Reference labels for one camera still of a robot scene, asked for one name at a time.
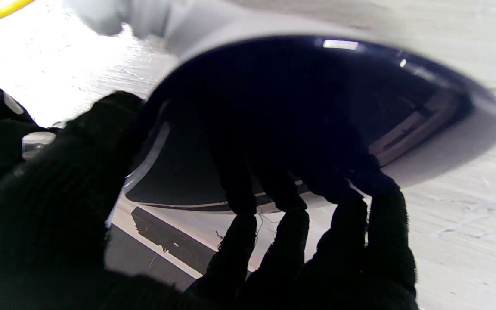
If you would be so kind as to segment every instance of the yellow cable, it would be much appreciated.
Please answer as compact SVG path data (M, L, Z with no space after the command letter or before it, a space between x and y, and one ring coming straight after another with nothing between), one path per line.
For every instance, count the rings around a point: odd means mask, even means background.
M16 0L0 8L0 19L13 14L14 12L20 10L21 8L24 8L32 2L34 2L34 0Z

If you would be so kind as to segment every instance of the finger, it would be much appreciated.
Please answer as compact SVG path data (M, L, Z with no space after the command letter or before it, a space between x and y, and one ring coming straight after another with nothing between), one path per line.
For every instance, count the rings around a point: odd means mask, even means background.
M363 272L404 287L416 296L415 258L408 245L405 198L398 191L372 198Z
M223 238L219 251L210 260L206 273L187 294L219 304L233 304L241 290L256 239L256 218L238 215Z
M239 294L240 304L290 308L295 279L304 265L308 232L307 212L294 210L284 215L260 268L250 275Z
M295 285L295 302L329 307L353 302L358 290L365 245L366 204L360 200L339 205L331 228Z

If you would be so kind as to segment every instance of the white surface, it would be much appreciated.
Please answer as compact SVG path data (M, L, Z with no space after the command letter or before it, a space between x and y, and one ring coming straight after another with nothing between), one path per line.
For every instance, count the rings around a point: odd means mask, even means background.
M432 55L496 90L496 0L239 2L356 26ZM137 41L128 31L97 37L55 3L38 0L0 20L0 87L40 125L72 118L112 90L147 96L176 61L161 52L160 41ZM405 194L421 307L496 310L496 149ZM308 253L327 228L332 210L310 212ZM189 224L208 245L218 237L207 223L216 224L222 234L232 220L183 211L160 213L177 225ZM268 217L276 222L280 214ZM256 254L261 255L274 236L270 220L260 231Z

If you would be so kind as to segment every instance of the garage floor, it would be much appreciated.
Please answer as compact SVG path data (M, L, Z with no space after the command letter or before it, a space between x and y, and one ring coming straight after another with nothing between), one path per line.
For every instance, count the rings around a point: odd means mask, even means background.
M364 29L460 69L496 92L496 0L236 2ZM148 96L175 61L156 39L137 41L128 31L118 37L96 36L59 0L38 0L0 20L0 87L41 126L73 118L112 90ZM405 189L405 194L421 308L496 309L496 148L466 167ZM332 211L333 206L311 211L309 257ZM127 273L148 273L178 288L200 276L196 266L201 262L185 263L175 256L181 257L181 251L173 243L162 247L157 245L161 241L141 234L140 222L132 214L159 219L152 225L182 236L205 255L212 253L232 220L229 215L138 208L125 199L118 202L108 265ZM272 241L280 216L260 217L251 269Z

